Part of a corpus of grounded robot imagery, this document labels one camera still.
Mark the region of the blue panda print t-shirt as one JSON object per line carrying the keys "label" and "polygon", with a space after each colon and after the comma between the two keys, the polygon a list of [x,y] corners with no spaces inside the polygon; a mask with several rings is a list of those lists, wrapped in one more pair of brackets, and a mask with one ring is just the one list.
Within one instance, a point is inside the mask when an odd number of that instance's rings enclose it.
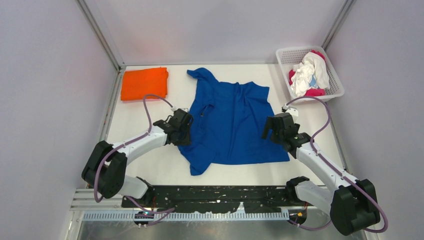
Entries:
{"label": "blue panda print t-shirt", "polygon": [[249,165],[288,162],[282,146],[263,139],[268,117],[270,88],[253,81],[219,81],[206,68],[187,70],[196,80],[189,109],[193,117],[190,145],[180,146],[192,176],[202,175],[211,164]]}

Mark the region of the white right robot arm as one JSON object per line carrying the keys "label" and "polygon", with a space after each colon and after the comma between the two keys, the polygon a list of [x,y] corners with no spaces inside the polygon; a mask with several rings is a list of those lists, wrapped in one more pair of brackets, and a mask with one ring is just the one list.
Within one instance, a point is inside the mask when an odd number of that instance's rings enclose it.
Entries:
{"label": "white right robot arm", "polygon": [[305,176],[290,179],[285,198],[291,205],[306,202],[327,214],[337,231],[348,236],[366,230],[383,220],[374,185],[359,180],[336,166],[321,151],[314,139],[299,132],[288,111],[266,119],[262,138],[282,146],[292,157],[308,167],[325,185],[320,187]]}

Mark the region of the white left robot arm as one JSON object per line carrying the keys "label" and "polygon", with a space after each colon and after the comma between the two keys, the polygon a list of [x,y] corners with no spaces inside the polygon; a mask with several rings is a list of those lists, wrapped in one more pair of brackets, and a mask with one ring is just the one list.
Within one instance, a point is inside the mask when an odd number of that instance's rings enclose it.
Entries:
{"label": "white left robot arm", "polygon": [[178,108],[167,119],[152,122],[146,132],[132,139],[114,144],[98,142],[82,170],[82,179],[103,198],[129,196],[141,207],[148,207],[154,199],[152,186],[140,177],[127,175],[127,166],[156,148],[190,145],[193,121],[191,114]]}

